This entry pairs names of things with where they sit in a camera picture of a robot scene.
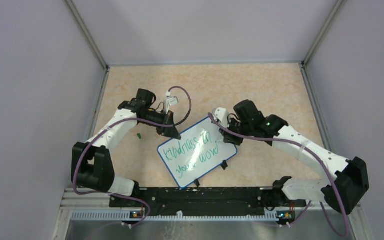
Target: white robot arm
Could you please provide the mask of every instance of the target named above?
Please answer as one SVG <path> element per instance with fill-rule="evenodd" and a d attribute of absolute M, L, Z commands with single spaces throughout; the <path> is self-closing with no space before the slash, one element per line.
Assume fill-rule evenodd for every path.
<path fill-rule="evenodd" d="M 86 143 L 76 143 L 72 151 L 71 181 L 73 181 L 76 174 L 75 169 L 78 162 L 81 161 L 76 175 L 77 185 L 103 193 L 131 196 L 135 182 L 115 175 L 110 154 L 119 145 L 127 132 L 138 123 L 154 123 L 173 126 L 156 127 L 156 132 L 159 135 L 175 139 L 181 138 L 174 124 L 174 113 L 169 110 L 170 106 L 179 102 L 177 97 L 170 96 L 170 92 L 167 92 L 164 109 L 161 112 L 151 108 L 156 99 L 154 93 L 139 89 L 136 98 L 120 104 L 111 120 L 95 136 Z M 88 161 L 80 159 L 89 143 L 93 144 L 87 150 L 84 158 L 87 160 L 94 159 L 94 164 L 89 164 Z"/>
<path fill-rule="evenodd" d="M 243 136 L 283 139 L 296 142 L 302 146 L 299 147 L 284 141 L 268 141 L 267 143 L 272 147 L 291 154 L 322 177 L 321 180 L 303 180 L 286 176 L 281 180 L 275 181 L 273 188 L 280 189 L 284 195 L 277 196 L 277 200 L 279 198 L 286 198 L 286 201 L 308 200 L 326 202 L 337 212 L 341 212 L 327 173 L 322 168 L 320 162 L 309 152 L 305 151 L 304 148 L 313 151 L 326 166 L 328 174 L 332 177 L 338 188 L 346 214 L 351 213 L 369 189 L 366 163 L 360 158 L 356 157 L 353 160 L 349 160 L 324 149 L 297 132 L 280 117 L 276 115 L 264 117 L 250 100 L 238 103 L 233 109 L 237 114 L 237 119 L 233 118 L 234 114 L 229 114 L 225 108 L 215 108 L 212 112 L 214 119 L 220 125 L 219 127 L 222 127 L 220 132 L 224 136 L 225 143 L 239 146 L 244 140 L 241 137 L 229 134 L 225 131 L 226 129 Z"/>

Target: white wall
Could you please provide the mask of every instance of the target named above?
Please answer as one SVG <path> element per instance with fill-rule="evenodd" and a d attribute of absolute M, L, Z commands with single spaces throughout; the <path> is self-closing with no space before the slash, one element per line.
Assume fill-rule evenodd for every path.
<path fill-rule="evenodd" d="M 300 62 L 335 0 L 73 0 L 110 65 Z"/>
<path fill-rule="evenodd" d="M 0 240 L 50 238 L 102 77 L 62 0 L 0 0 Z"/>
<path fill-rule="evenodd" d="M 384 239 L 384 1 L 349 0 L 309 65 L 309 76 L 340 154 L 366 161 L 362 199 Z"/>

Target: countertop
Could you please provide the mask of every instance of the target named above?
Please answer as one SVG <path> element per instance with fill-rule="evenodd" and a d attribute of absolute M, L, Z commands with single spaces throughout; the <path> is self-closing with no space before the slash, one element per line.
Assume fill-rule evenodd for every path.
<path fill-rule="evenodd" d="M 205 118 L 214 108 L 222 107 L 234 113 L 237 103 L 249 99 L 265 116 L 278 115 L 308 139 L 323 145 L 297 63 L 111 67 L 95 133 L 113 117 L 120 103 L 136 96 L 139 88 L 156 94 L 153 106 L 156 108 L 172 86 L 184 87 L 192 99 L 189 118 L 177 127 L 180 132 Z M 180 101 L 170 109 L 174 112 L 174 122 L 178 122 L 188 111 L 188 99 L 178 89 L 172 95 Z M 167 140 L 154 127 L 139 124 L 111 152 L 115 173 L 138 181 L 141 187 L 177 187 L 157 153 L 157 147 Z M 283 176 L 320 178 L 287 153 L 251 140 L 245 140 L 237 155 L 227 163 L 226 170 L 217 167 L 201 178 L 201 186 L 270 187 Z"/>

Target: small whiteboard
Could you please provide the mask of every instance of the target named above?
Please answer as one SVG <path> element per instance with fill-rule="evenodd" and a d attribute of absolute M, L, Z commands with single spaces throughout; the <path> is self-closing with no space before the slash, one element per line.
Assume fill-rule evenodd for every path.
<path fill-rule="evenodd" d="M 223 142 L 219 127 L 208 117 L 180 135 L 181 140 L 170 139 L 161 144 L 157 151 L 181 189 L 238 153 L 235 145 Z"/>

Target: purple cable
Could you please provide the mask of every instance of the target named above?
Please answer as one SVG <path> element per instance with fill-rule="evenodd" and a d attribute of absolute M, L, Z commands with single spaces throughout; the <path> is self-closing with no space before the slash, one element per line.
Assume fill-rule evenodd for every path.
<path fill-rule="evenodd" d="M 241 135 L 241 134 L 238 134 L 236 132 L 233 132 L 233 131 L 230 131 L 229 129 L 223 127 L 222 125 L 220 125 L 220 123 L 218 123 L 213 115 L 211 113 L 208 113 L 208 117 L 209 119 L 211 119 L 211 121 L 216 124 L 220 129 L 222 129 L 223 131 L 233 135 L 233 136 L 236 136 L 238 138 L 243 138 L 243 139 L 249 139 L 249 140 L 255 140 L 255 141 L 262 141 L 262 142 L 282 142 L 282 143 L 288 143 L 288 144 L 292 144 L 292 145 L 295 145 L 295 146 L 298 146 L 299 148 L 302 148 L 304 147 L 304 150 L 307 151 L 309 154 L 311 154 L 316 160 L 317 162 L 321 165 L 321 167 L 323 168 L 324 172 L 326 173 L 327 175 L 327 178 L 329 179 L 330 181 L 330 184 L 332 185 L 332 188 L 333 188 L 333 192 L 335 193 L 335 196 L 338 200 L 338 203 L 339 203 L 339 208 L 340 208 L 340 211 L 342 213 L 342 218 L 343 218 L 343 223 L 345 224 L 345 233 L 344 234 L 338 234 L 340 237 L 347 237 L 349 234 L 350 234 L 350 226 L 349 226 L 349 222 L 348 222 L 348 218 L 347 218 L 347 215 L 345 213 L 345 206 L 344 206 L 344 203 L 342 202 L 342 198 L 341 198 L 341 195 L 339 194 L 339 191 L 338 191 L 338 188 L 335 184 L 335 181 L 334 179 L 332 178 L 331 174 L 329 173 L 329 170 L 328 168 L 326 167 L 326 165 L 323 163 L 322 159 L 320 159 L 320 157 L 314 153 L 311 149 L 303 146 L 301 143 L 298 143 L 296 141 L 292 141 L 292 140 L 288 140 L 288 139 L 281 139 L 281 138 L 265 138 L 265 137 L 252 137 L 252 136 L 245 136 L 245 135 Z M 330 220 L 327 221 L 327 223 L 329 224 L 329 226 L 332 228 L 332 230 L 335 232 L 335 233 L 338 233 L 338 231 L 335 229 L 335 227 L 333 226 L 333 224 L 331 223 Z"/>
<path fill-rule="evenodd" d="M 152 121 L 148 121 L 148 120 L 145 120 L 145 119 L 141 119 L 141 118 L 126 118 L 126 119 L 122 119 L 120 121 L 117 121 L 115 123 L 113 123 L 112 125 L 109 126 L 109 128 L 114 128 L 115 126 L 121 124 L 121 123 L 124 123 L 124 122 L 127 122 L 127 121 L 138 121 L 138 122 L 143 122 L 143 123 L 146 123 L 146 124 L 150 124 L 150 125 L 154 125 L 154 126 L 157 126 L 157 127 L 162 127 L 162 128 L 172 128 L 172 127 L 175 127 L 177 125 L 180 125 L 182 124 L 183 122 L 186 121 L 186 119 L 189 117 L 189 114 L 191 113 L 191 110 L 192 110 L 192 100 L 191 100 L 191 96 L 189 95 L 188 91 L 186 91 L 186 89 L 184 89 L 183 87 L 181 86 L 172 86 L 168 91 L 170 92 L 171 90 L 173 89 L 181 89 L 187 96 L 188 100 L 189 100 L 189 111 L 187 112 L 186 116 L 183 118 L 182 121 L 174 124 L 174 125 L 164 125 L 164 124 L 159 124 L 159 123 L 155 123 L 155 122 L 152 122 Z M 77 189 L 77 176 L 79 174 L 79 169 L 80 169 L 80 166 L 82 165 L 82 162 L 85 158 L 85 155 L 86 153 L 89 151 L 89 149 L 91 148 L 91 146 L 100 138 L 102 137 L 106 132 L 108 132 L 107 129 L 104 129 L 100 134 L 98 134 L 92 141 L 90 141 L 90 143 L 86 146 L 86 148 L 83 150 L 83 152 L 81 153 L 80 155 L 80 158 L 77 162 L 77 165 L 75 166 L 75 170 L 74 170 L 74 175 L 73 175 L 73 190 L 76 194 L 78 195 L 86 195 L 86 194 L 94 194 L 94 193 L 100 193 L 100 191 L 78 191 Z M 139 198 L 135 198 L 135 197 L 131 197 L 131 196 L 124 196 L 124 195 L 120 195 L 120 194 L 117 194 L 117 193 L 114 193 L 112 194 L 112 196 L 114 197 L 117 197 L 117 198 L 121 198 L 121 199 L 127 199 L 127 200 L 132 200 L 132 201 L 136 201 L 136 202 L 139 202 L 139 203 L 142 203 L 144 204 L 147 208 L 148 208 L 148 211 L 146 211 L 146 214 L 145 216 L 140 220 L 138 221 L 137 223 L 131 225 L 131 227 L 135 227 L 139 224 L 141 224 L 151 213 L 151 207 L 149 206 L 149 204 Z M 97 230 L 95 230 L 94 232 L 92 232 L 88 237 L 86 237 L 86 239 L 89 239 L 91 236 L 93 236 L 94 234 L 96 234 L 97 232 L 101 231 L 102 229 L 108 227 L 108 226 L 111 226 L 111 225 L 116 225 L 116 224 L 121 224 L 119 222 L 110 222 L 100 228 L 98 228 Z"/>
<path fill-rule="evenodd" d="M 336 229 L 333 227 L 332 221 L 331 221 L 331 219 L 330 219 L 329 216 L 328 216 L 328 211 L 326 211 L 325 206 L 323 205 L 323 202 L 320 202 L 320 206 L 321 206 L 321 209 L 323 210 L 324 216 L 326 217 L 327 223 L 328 223 L 329 226 L 332 228 L 332 230 L 333 230 L 338 236 L 340 236 L 340 237 L 343 237 L 343 238 L 347 237 L 348 235 L 340 233 L 338 230 L 336 230 Z"/>

